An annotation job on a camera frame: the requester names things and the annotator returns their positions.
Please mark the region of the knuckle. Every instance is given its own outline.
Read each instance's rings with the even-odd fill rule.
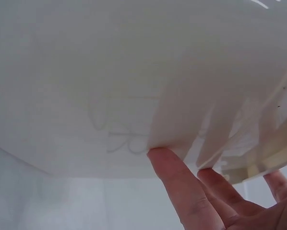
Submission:
[[[203,197],[196,202],[194,202],[188,211],[188,216],[193,216],[198,213],[201,213],[204,209],[209,208],[211,206],[209,200],[206,197]]]

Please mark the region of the fingertip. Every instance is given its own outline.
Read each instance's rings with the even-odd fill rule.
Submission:
[[[197,172],[197,177],[199,177],[200,179],[204,179],[206,177],[211,176],[213,173],[214,173],[214,170],[211,168],[201,169]]]
[[[151,162],[158,161],[158,160],[165,160],[168,157],[175,156],[175,154],[167,148],[155,148],[150,149],[147,153],[147,156]]]

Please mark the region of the white background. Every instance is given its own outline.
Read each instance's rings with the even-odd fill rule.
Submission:
[[[262,178],[236,188],[264,207],[275,203]],[[134,229],[182,229],[158,179],[51,178],[0,149],[0,230]]]

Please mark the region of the skin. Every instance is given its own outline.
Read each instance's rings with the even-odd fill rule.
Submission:
[[[241,195],[212,169],[194,176],[171,150],[148,157],[185,230],[287,230],[287,179],[276,171],[264,178],[277,201],[264,208]]]

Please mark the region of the finger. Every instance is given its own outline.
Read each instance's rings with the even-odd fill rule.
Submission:
[[[168,149],[152,149],[148,157],[186,230],[224,228],[199,180],[177,155]]]
[[[287,198],[287,178],[280,172],[275,171],[264,176],[276,202]]]
[[[265,208],[243,199],[223,176],[212,169],[200,170],[198,177],[216,197],[231,206],[241,216],[252,216],[265,210]]]
[[[226,228],[230,227],[239,219],[237,212],[227,205],[224,201],[215,197],[208,188],[200,181],[200,185],[212,206],[215,208]]]

